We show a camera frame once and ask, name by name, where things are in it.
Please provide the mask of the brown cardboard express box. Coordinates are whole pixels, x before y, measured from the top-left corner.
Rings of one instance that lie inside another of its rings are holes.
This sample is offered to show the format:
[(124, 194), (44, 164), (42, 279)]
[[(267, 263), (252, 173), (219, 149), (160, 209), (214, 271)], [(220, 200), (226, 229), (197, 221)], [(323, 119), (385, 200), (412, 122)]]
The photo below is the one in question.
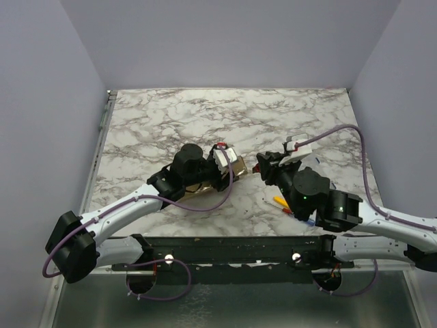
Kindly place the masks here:
[[(245, 160), (241, 155), (238, 155), (238, 160), (232, 164), (232, 169), (234, 172), (234, 182), (238, 181), (241, 177), (244, 177), (249, 173)], [(188, 199), (204, 195), (211, 191), (214, 191), (214, 187), (212, 186), (211, 182), (207, 181), (199, 184), (194, 184), (186, 189), (186, 193), (180, 201), (183, 202)]]

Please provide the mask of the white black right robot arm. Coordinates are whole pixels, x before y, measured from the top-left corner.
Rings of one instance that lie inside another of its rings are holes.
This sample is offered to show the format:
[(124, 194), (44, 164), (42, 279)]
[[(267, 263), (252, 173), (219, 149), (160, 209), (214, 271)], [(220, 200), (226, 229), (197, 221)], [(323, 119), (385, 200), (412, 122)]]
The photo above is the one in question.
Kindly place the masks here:
[(285, 161), (279, 152), (259, 153), (254, 172), (267, 185), (279, 188), (293, 216), (314, 219), (315, 226), (336, 234), (360, 232), (359, 237), (338, 236), (313, 251), (315, 262), (329, 267), (337, 260), (387, 259), (436, 271), (436, 220), (373, 207), (361, 197), (333, 189), (330, 180), (300, 161)]

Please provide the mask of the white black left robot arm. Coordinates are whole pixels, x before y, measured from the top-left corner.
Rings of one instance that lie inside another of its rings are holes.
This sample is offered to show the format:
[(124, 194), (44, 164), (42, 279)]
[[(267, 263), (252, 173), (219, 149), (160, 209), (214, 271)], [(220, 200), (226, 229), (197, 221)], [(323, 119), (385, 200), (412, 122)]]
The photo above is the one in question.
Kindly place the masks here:
[(57, 274), (68, 283), (82, 280), (98, 267), (113, 264), (131, 264), (138, 270), (146, 268), (151, 260), (151, 247), (138, 236), (113, 238), (113, 235), (169, 205), (183, 208), (179, 201), (187, 187), (211, 185), (217, 191), (230, 192), (236, 179), (232, 165), (237, 162), (238, 155), (226, 143), (214, 145), (207, 157), (198, 145), (187, 143), (170, 164), (129, 195), (90, 213), (64, 213), (45, 246), (48, 258), (43, 265), (43, 276), (53, 277), (47, 271), (50, 263), (55, 264)]

